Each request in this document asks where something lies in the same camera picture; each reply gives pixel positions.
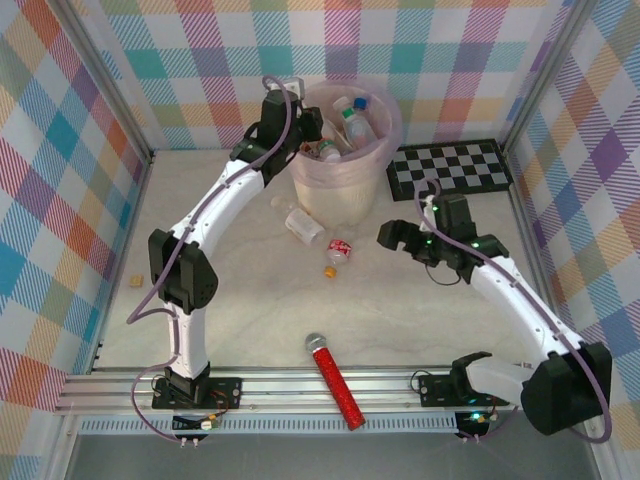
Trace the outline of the beige plastic waste bin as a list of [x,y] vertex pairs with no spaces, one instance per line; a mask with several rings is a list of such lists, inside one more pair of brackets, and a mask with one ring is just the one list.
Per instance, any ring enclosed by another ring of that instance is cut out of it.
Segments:
[[[343,156],[353,152],[344,136],[342,126],[341,124],[336,126],[324,117],[323,122],[322,135],[335,143],[342,160]],[[318,158],[316,144],[312,144],[309,151],[302,149],[300,152],[322,161]],[[378,184],[386,169],[376,180],[371,179],[351,187],[315,189],[302,185],[294,179],[293,181],[299,203],[304,209],[321,225],[335,228],[341,225],[356,225],[368,215],[375,200]]]

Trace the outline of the small electronics board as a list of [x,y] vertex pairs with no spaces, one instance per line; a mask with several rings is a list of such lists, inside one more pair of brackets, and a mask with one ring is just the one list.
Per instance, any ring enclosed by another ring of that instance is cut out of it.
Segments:
[[204,417],[175,415],[171,421],[171,432],[181,442],[181,446],[192,444],[198,447],[210,433],[219,426],[221,414]]
[[478,442],[490,429],[490,422],[483,412],[458,411],[455,413],[455,421],[455,435],[464,441]]

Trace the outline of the aluminium side rail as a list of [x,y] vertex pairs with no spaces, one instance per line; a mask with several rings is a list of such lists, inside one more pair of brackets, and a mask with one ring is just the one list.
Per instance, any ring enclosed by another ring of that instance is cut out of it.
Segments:
[[516,274],[512,270],[513,275],[519,279],[519,287],[515,290],[521,297],[517,301],[516,310],[533,315],[532,320],[524,320],[525,327],[519,327],[518,332],[526,331],[527,336],[534,338],[535,355],[540,359],[546,359],[549,355],[567,354],[569,350],[558,338],[557,330],[571,336],[570,329],[562,324],[555,312],[554,300],[542,270],[541,257],[536,248],[534,231],[527,216],[515,167],[511,165],[507,153],[503,154],[503,163],[511,182],[509,196],[527,262],[527,273]]
[[116,269],[114,271],[114,278],[110,286],[109,295],[106,299],[106,303],[104,305],[104,311],[99,318],[99,321],[96,323],[96,329],[94,331],[94,335],[92,337],[91,342],[91,350],[90,354],[85,362],[84,366],[84,375],[90,375],[94,371],[94,364],[100,357],[100,351],[102,346],[104,345],[104,332],[109,323],[109,317],[111,314],[111,310],[114,304],[114,300],[117,296],[119,285],[122,281],[125,264],[128,258],[129,251],[131,249],[131,244],[133,241],[133,237],[135,234],[136,223],[140,216],[145,195],[148,189],[148,185],[150,182],[150,178],[153,172],[153,167],[156,159],[156,153],[152,152],[150,159],[147,161],[143,175],[141,177],[141,183],[138,188],[138,193],[135,198],[135,203],[133,204],[131,215],[127,223],[127,228],[125,230],[126,235],[123,237],[122,242],[120,244],[119,256],[117,257]]

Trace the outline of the clear bottle blue cap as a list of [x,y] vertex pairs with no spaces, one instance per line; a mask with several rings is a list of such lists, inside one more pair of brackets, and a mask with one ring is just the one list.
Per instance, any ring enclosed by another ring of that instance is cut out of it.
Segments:
[[349,120],[351,143],[356,149],[363,149],[378,140],[378,136],[369,120],[367,113],[368,102],[364,97],[353,100]]

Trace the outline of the black white checkerboard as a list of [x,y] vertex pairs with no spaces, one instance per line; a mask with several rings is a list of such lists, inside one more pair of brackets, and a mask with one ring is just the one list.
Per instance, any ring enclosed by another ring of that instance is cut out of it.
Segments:
[[386,174],[396,202],[411,200],[424,178],[437,181],[444,194],[462,195],[507,191],[513,182],[494,139],[402,146]]

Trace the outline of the aluminium frame post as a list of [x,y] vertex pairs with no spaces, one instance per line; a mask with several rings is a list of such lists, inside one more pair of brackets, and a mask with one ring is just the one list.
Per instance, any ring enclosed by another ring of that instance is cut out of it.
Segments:
[[515,149],[518,140],[524,135],[531,122],[535,110],[539,107],[546,91],[559,73],[571,47],[579,36],[583,26],[589,19],[599,0],[571,0],[570,5],[560,6],[558,13],[563,13],[561,20],[555,18],[549,27],[549,41],[544,40],[532,62],[536,67],[527,74],[530,81],[523,84],[525,91],[519,96],[512,119],[507,122],[501,147],[506,153]]
[[147,164],[151,164],[154,158],[153,149],[144,137],[142,129],[119,91],[115,79],[90,38],[71,0],[49,0],[49,3],[77,49],[98,90],[105,96],[114,116],[121,123],[122,129],[132,142],[134,149]]

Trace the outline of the red glitter microphone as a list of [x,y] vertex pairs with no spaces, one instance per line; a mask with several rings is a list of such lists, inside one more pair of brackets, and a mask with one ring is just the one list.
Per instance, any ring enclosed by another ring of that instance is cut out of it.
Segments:
[[324,378],[348,429],[354,431],[363,426],[366,422],[365,417],[328,348],[326,338],[317,332],[310,333],[305,339],[305,346]]

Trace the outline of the large clear bottle white label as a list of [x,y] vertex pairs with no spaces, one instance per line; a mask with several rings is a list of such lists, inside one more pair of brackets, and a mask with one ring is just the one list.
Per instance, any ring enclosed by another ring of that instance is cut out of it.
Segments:
[[285,227],[305,245],[315,245],[324,238],[324,227],[297,202],[276,196],[271,200],[271,207],[283,218]]

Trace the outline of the small bottle red white label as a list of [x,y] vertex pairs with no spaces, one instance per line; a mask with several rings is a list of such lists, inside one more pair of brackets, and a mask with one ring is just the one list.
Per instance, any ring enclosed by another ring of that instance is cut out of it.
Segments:
[[331,266],[346,263],[351,255],[352,246],[346,240],[334,238],[329,242],[326,250],[327,259]]

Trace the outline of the translucent purple bin liner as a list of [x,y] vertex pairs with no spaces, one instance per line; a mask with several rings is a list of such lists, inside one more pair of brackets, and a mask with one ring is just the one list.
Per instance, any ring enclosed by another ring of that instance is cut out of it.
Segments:
[[325,120],[339,126],[340,116],[333,109],[333,103],[341,97],[361,97],[367,101],[365,118],[377,140],[343,156],[339,163],[319,161],[299,152],[289,164],[288,171],[302,185],[315,189],[334,189],[376,180],[402,142],[399,106],[384,86],[371,79],[336,79],[315,83],[306,88],[305,104],[318,107]]

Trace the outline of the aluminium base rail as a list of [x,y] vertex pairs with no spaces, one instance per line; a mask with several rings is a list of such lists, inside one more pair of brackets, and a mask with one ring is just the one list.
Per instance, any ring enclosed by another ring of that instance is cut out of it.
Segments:
[[[344,367],[342,375],[365,414],[419,412],[419,396],[409,386],[417,376],[411,367]],[[132,382],[138,372],[99,368],[71,375],[57,402],[58,415],[127,414]],[[338,407],[321,374],[314,367],[214,369],[212,375],[243,379],[240,407],[233,414],[333,414]]]

